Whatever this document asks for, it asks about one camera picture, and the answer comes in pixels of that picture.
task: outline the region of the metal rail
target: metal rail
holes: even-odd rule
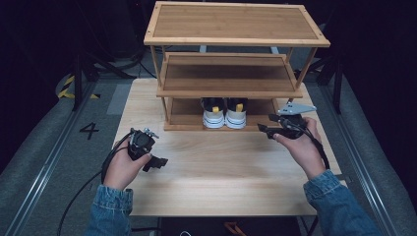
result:
[[[332,106],[331,94],[328,87],[320,87],[325,102],[328,105],[328,110],[333,120],[336,122],[340,134],[342,135],[346,146],[349,151],[349,157],[352,161],[353,168],[358,175],[359,181],[362,185],[362,188],[365,192],[366,197],[371,205],[372,210],[374,211],[375,217],[380,225],[380,229],[384,235],[399,235],[393,225],[393,222],[387,212],[387,209],[381,199],[380,193],[376,188],[374,181],[371,178],[363,160],[362,156],[358,151],[353,139],[349,133],[349,130],[346,127],[346,124],[341,115],[336,114]]]
[[[73,111],[68,120],[65,123],[65,126],[58,137],[51,153],[48,155],[45,163],[43,164],[42,169],[37,174],[33,184],[30,187],[30,190],[22,203],[21,207],[19,208],[18,212],[15,215],[12,223],[9,225],[9,228],[6,231],[6,236],[8,235],[20,235],[22,233],[23,228],[25,227],[26,223],[28,222],[31,213],[33,212],[34,207],[36,206],[37,201],[39,200],[40,196],[43,193],[43,190],[46,187],[46,184],[49,181],[49,178],[52,175],[53,170],[55,169],[56,164],[58,163],[59,158],[61,157],[61,153],[65,144],[68,141],[68,137],[77,122],[80,114],[83,111],[89,97],[92,94],[92,91],[95,87],[95,83],[88,83],[85,88],[85,92],[83,94],[83,101],[80,104],[80,107]]]

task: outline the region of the sneaker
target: sneaker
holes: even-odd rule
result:
[[[210,129],[221,128],[224,125],[224,100],[221,97],[204,97],[201,100],[203,124]]]
[[[243,129],[246,126],[248,98],[227,98],[226,126],[230,129]]]

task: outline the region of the hand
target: hand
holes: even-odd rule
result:
[[[304,120],[312,135],[319,142],[322,142],[317,131],[317,121],[309,117],[305,117]],[[296,140],[290,140],[279,134],[275,134],[273,138],[289,150],[294,160],[303,168],[309,180],[326,171],[319,151],[308,136],[302,135]]]
[[[150,161],[151,156],[149,153],[135,161],[132,160],[126,149],[128,143],[129,139],[118,148],[119,151],[116,152],[108,166],[103,185],[120,191],[125,190],[136,178],[141,168]]]

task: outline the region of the denim jacket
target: denim jacket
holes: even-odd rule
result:
[[[381,235],[352,193],[327,170],[304,185],[324,235]],[[133,191],[98,186],[85,235],[130,235]]]

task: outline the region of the wooden shelf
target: wooden shelf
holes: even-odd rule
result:
[[[268,114],[276,113],[278,103],[276,99],[249,99],[246,112],[246,127],[242,130],[229,129],[223,126],[220,129],[209,129],[203,125],[203,112],[200,100],[197,98],[168,98],[168,121],[165,122],[165,131],[257,131],[258,123],[276,126],[268,119]]]
[[[301,98],[283,54],[167,52],[159,97]]]
[[[302,5],[157,1],[145,45],[329,47]]]

